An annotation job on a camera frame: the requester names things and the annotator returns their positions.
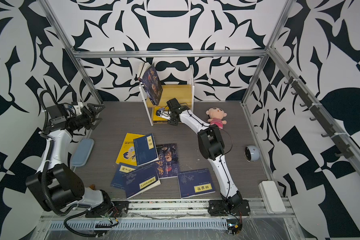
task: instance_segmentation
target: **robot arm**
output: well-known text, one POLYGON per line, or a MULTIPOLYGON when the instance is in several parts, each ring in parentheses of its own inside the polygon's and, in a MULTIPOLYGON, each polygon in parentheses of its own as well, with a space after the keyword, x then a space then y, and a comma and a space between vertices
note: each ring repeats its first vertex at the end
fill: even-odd
MULTIPOLYGON (((108 194, 103 190, 85 188, 82 180, 68 167, 67 162, 68 146, 74 135, 73 132, 83 127, 87 130, 95 129, 101 121, 96 115, 104 109, 104 106, 89 103, 86 108, 82 103, 58 104, 54 100, 55 105, 46 108, 43 102, 44 93, 49 93, 53 100, 54 98, 46 90, 42 91, 39 97, 46 113, 40 136, 47 140, 47 144, 41 165, 34 175, 27 177, 26 186, 47 212, 52 210, 58 216, 65 216, 74 207, 81 207, 86 210, 79 215, 86 214, 87 217, 105 215, 112 208, 108 194), (49 187, 55 180, 58 184, 49 187), (61 209, 64 207, 68 209, 62 212, 61 209)), ((64 225, 75 234, 84 237, 96 236, 78 233, 70 228, 66 221, 64 225)))
POLYGON ((199 150, 203 157, 211 163, 219 181, 221 198, 225 204, 224 210, 228 213, 231 212, 241 204, 242 197, 225 162, 224 142, 220 129, 216 125, 202 121, 187 106, 181 106, 175 98, 169 100, 167 104, 169 111, 164 112, 164 109, 160 109, 156 115, 167 119, 168 124, 171 125, 177 126, 180 121, 197 134, 199 150))

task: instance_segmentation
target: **white box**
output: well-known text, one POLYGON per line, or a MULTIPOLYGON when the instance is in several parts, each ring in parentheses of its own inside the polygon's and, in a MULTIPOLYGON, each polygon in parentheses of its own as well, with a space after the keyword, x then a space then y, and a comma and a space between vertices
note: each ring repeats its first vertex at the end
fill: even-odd
POLYGON ((274 181, 262 181, 259 184, 265 209, 269 214, 285 212, 285 206, 274 181))

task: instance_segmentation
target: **yellow book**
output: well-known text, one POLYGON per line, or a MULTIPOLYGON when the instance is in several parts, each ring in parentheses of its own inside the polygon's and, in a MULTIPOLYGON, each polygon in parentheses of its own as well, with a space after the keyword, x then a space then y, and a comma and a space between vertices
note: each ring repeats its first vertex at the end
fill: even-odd
POLYGON ((167 122, 168 120, 165 118, 161 118, 156 115, 156 111, 159 110, 160 107, 155 107, 152 113, 152 122, 158 123, 158 122, 167 122))
POLYGON ((135 156, 135 146, 133 140, 142 137, 145 135, 127 133, 124 138, 123 146, 121 146, 119 155, 117 156, 116 163, 125 163, 133 166, 137 166, 136 156, 135 156))

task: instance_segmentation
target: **metal vent grille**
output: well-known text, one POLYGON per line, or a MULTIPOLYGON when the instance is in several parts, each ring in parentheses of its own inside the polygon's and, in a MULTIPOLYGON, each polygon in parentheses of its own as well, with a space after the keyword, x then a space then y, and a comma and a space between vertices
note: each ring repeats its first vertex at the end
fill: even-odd
MULTIPOLYGON (((104 220, 70 220, 68 225, 77 230, 96 230, 106 227, 109 222, 104 220)), ((171 220, 120 220, 113 230, 169 230, 169 229, 219 229, 226 230, 225 219, 171 219, 171 220)), ((50 230, 66 230, 63 221, 52 221, 50 230)))

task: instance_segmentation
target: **book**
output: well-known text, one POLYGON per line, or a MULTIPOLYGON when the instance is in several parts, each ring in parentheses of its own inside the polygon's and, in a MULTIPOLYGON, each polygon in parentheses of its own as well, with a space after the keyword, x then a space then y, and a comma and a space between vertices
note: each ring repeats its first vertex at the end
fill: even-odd
POLYGON ((208 168, 179 172, 177 177, 181 198, 215 192, 208 168))
POLYGON ((160 185, 154 163, 123 174, 127 199, 160 185))
POLYGON ((138 73, 137 79, 141 82, 152 104, 157 106, 160 102, 163 88, 155 66, 153 64, 149 65, 149 63, 141 63, 138 73))
POLYGON ((158 160, 153 133, 133 140, 136 165, 141 166, 158 160))
POLYGON ((154 107, 154 110, 152 111, 152 122, 153 123, 161 123, 161 122, 165 122, 167 123, 168 120, 165 118, 161 118, 159 116, 156 115, 156 112, 162 107, 154 107))
POLYGON ((118 189, 124 189, 125 185, 124 185, 124 178, 123 175, 126 173, 129 173, 131 171, 134 171, 136 169, 139 169, 140 167, 137 166, 132 166, 132 165, 128 165, 125 163, 120 163, 117 171, 115 173, 115 176, 113 177, 110 186, 111 187, 115 187, 118 189))
POLYGON ((144 135, 127 133, 124 138, 123 145, 121 146, 119 155, 117 156, 116 163, 126 163, 129 165, 136 165, 135 146, 133 140, 144 135))
POLYGON ((155 167, 159 178, 177 177, 180 171, 177 144, 168 143, 156 146, 158 161, 155 167))

